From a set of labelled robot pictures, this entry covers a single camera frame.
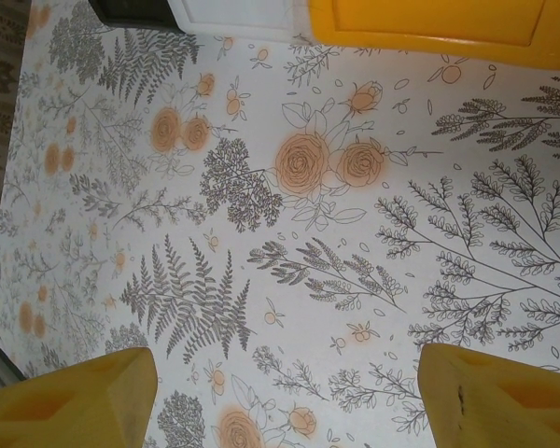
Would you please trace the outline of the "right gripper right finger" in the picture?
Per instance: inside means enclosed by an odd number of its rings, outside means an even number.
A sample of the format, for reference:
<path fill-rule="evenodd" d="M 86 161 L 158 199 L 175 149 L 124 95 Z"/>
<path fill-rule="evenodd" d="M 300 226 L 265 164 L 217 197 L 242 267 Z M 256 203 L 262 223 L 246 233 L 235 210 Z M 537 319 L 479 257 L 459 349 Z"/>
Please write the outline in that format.
<path fill-rule="evenodd" d="M 439 447 L 560 447 L 560 373 L 429 343 L 418 386 Z"/>

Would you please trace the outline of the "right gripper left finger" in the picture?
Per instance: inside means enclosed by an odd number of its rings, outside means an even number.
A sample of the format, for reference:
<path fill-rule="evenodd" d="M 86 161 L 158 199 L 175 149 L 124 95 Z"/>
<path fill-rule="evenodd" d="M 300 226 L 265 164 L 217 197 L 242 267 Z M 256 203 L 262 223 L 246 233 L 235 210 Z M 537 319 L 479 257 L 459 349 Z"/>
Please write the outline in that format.
<path fill-rule="evenodd" d="M 0 389 L 0 447 L 141 447 L 158 390 L 134 347 Z"/>

